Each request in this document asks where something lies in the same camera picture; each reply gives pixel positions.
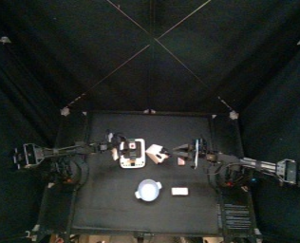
black curtain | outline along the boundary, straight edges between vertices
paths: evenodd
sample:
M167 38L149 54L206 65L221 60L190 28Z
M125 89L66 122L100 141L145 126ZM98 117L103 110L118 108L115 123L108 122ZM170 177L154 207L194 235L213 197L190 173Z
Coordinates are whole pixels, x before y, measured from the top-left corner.
M241 121L247 157L300 162L300 51L247 105ZM261 230L300 240L300 189L265 181L254 199Z
M52 145L60 111L20 63L0 44L0 237L31 230L38 220L42 182L12 169L11 151L26 142Z

small white box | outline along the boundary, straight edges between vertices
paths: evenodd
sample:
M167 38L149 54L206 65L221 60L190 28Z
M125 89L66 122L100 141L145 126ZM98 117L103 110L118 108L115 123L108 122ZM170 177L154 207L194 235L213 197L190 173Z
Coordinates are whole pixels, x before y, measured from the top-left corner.
M155 163L162 163L163 160L167 158L167 155L161 154L161 151L162 151L162 146L157 144L153 144L145 151L145 153Z
M187 196L187 187L173 187L171 195L174 196Z

white bowl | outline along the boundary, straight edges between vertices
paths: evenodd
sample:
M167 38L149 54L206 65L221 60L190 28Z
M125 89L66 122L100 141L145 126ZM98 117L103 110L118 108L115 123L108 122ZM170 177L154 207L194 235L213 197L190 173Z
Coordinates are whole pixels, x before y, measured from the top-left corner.
M162 184L159 182L155 182L153 179L143 180L138 185L138 190L135 191L137 199L153 201L159 195L161 188Z

black table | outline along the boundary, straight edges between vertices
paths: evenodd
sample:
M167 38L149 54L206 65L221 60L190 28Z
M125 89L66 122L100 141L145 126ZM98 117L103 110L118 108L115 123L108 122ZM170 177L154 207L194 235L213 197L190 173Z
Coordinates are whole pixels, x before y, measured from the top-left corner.
M100 141L106 130L122 132L127 138L145 139L146 148L158 144L171 148L202 136L210 148L241 156L237 123L227 115L181 116L181 114L71 114L63 118L58 146L75 140ZM52 232L70 229L86 234L133 234L135 232L175 235L219 234L217 194L207 183L206 167L199 160L193 170L178 166L177 157L163 164L146 158L146 166L122 169L111 152L86 156L87 183L72 195L62 188L46 189L39 224ZM162 183L159 197L153 202L135 198L142 180ZM171 187L187 187L187 196L173 196Z

black fabric wall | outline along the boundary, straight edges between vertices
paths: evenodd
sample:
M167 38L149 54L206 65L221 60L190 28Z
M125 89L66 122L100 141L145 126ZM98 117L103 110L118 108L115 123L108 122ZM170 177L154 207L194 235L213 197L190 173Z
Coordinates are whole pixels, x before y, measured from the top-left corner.
M246 156L300 161L300 1L211 2L162 38L199 83L154 44L205 1L0 0L0 234L31 229L40 183L10 168L23 142L51 145L63 108L239 112ZM254 193L259 225L300 239L300 191L263 183Z
M245 153L300 161L300 51L241 114ZM261 230L300 240L300 190L265 181L254 191Z
M20 63L15 49L0 45L2 237L20 234L34 227L42 195L38 177L31 173L12 171L11 151L26 142L51 145L58 131L59 116L60 111Z

